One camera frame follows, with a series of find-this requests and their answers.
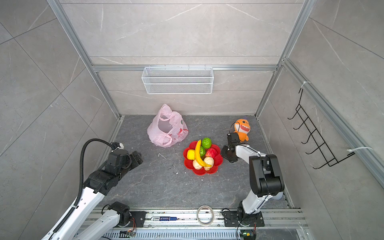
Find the yellow fake lemon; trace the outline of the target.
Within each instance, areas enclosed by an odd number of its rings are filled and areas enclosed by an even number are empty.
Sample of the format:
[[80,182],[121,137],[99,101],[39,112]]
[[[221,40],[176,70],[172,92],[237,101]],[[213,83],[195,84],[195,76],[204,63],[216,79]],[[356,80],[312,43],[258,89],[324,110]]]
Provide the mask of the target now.
[[191,161],[194,161],[196,159],[195,150],[192,150],[192,149],[188,150],[187,159]]

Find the red fake apple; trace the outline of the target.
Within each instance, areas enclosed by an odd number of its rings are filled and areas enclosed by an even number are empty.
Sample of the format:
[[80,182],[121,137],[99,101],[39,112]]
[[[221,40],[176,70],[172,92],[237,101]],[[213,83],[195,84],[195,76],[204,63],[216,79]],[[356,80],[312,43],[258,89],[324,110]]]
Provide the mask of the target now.
[[214,158],[217,155],[217,151],[214,148],[206,149],[205,157]]

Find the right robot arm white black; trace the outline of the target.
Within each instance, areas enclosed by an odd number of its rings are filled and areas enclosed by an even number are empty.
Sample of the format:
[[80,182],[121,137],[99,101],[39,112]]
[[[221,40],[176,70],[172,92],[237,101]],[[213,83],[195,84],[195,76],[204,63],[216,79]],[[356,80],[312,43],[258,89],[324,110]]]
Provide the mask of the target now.
[[249,164],[251,190],[241,201],[237,212],[224,213],[226,226],[246,225],[247,220],[261,219],[262,206],[270,199],[280,199],[285,189],[283,174],[276,155],[261,153],[247,144],[241,143],[237,133],[227,134],[228,144],[221,150],[223,158],[230,163],[244,160]]

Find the green fake avocado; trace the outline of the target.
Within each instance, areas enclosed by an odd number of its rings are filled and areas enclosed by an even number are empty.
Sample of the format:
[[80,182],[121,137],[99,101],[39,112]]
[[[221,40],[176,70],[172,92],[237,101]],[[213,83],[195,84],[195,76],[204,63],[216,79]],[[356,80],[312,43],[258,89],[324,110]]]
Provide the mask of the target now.
[[200,157],[204,158],[206,155],[206,149],[204,147],[200,147]]

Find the yellow fake banana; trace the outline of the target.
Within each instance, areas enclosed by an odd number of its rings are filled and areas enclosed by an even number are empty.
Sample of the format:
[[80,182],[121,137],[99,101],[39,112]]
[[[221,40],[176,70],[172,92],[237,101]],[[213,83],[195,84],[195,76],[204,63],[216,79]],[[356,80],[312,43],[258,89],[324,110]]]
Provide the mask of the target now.
[[196,161],[201,165],[203,166],[203,168],[206,166],[205,162],[202,160],[202,158],[200,157],[200,147],[201,147],[201,142],[202,140],[199,140],[197,142],[197,145],[196,145],[196,148],[195,148],[195,154],[196,154]]

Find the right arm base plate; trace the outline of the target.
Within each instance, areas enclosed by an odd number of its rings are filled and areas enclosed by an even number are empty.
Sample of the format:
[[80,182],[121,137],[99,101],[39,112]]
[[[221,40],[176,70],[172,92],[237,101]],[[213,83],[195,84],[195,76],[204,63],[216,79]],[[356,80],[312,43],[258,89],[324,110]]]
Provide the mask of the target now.
[[225,227],[264,227],[264,217],[261,212],[257,214],[244,214],[238,211],[223,209],[221,214]]

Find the cream fake pear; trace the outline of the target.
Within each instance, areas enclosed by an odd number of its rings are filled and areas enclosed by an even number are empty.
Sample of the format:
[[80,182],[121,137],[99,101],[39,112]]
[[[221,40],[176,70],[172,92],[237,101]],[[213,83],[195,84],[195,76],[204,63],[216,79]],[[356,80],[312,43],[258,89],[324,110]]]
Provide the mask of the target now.
[[200,170],[203,168],[203,166],[201,166],[196,160],[193,161],[193,167],[196,170]]

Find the red flower-shaped plate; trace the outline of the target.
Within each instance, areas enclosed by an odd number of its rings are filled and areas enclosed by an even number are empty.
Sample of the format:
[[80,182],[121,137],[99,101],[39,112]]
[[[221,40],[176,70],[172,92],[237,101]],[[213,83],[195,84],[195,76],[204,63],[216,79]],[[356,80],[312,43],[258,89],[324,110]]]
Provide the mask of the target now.
[[195,150],[196,148],[196,145],[197,145],[197,141],[193,141],[190,143],[189,147],[187,147],[184,152],[183,152],[183,156],[184,156],[184,165],[187,169],[191,170],[194,172],[194,174],[198,175],[198,176],[202,176],[204,174],[214,174],[218,171],[219,169],[219,166],[223,163],[223,157],[222,155],[220,154],[220,148],[217,146],[217,145],[214,145],[212,144],[211,148],[214,149],[216,151],[216,155],[213,157],[214,159],[214,163],[213,163],[213,167],[210,168],[208,171],[206,171],[204,168],[201,168],[199,170],[195,169],[194,166],[193,166],[193,161],[192,160],[189,160],[187,158],[188,156],[188,151],[189,150]]

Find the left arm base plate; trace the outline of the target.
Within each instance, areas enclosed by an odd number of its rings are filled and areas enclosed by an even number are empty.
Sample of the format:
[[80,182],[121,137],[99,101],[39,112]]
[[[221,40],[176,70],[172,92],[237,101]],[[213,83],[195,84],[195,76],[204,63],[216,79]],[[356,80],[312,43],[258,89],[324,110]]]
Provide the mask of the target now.
[[144,226],[146,214],[147,212],[145,211],[134,211],[134,212],[123,213],[120,217],[120,222],[118,223],[118,226],[120,228],[131,228],[131,229],[133,227],[142,228]]

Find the peach fake fruit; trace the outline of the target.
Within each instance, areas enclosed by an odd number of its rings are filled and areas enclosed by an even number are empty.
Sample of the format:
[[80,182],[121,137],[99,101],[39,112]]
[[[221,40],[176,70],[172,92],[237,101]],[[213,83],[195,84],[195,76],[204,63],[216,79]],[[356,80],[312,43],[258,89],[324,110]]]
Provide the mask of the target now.
[[206,157],[204,162],[206,164],[204,167],[205,171],[209,171],[214,166],[214,159],[212,157]]

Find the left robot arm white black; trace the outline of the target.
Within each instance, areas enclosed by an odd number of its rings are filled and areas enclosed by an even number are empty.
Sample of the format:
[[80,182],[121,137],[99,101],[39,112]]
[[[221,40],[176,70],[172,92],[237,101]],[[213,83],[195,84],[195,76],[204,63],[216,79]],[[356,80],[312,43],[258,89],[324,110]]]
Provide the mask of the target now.
[[78,232],[89,214],[109,191],[129,171],[143,163],[142,154],[117,149],[109,154],[105,167],[90,174],[75,199],[60,220],[43,237],[44,240],[98,240],[112,228],[125,227],[133,222],[130,207],[115,202],[104,209],[99,219],[82,232]]

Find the pink plastic bag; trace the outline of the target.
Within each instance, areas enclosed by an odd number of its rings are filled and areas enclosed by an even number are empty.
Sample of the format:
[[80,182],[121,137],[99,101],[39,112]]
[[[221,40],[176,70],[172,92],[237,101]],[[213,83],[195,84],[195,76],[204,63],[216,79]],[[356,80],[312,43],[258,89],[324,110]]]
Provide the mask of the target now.
[[183,141],[189,130],[182,115],[163,104],[148,127],[147,134],[154,145],[168,148]]

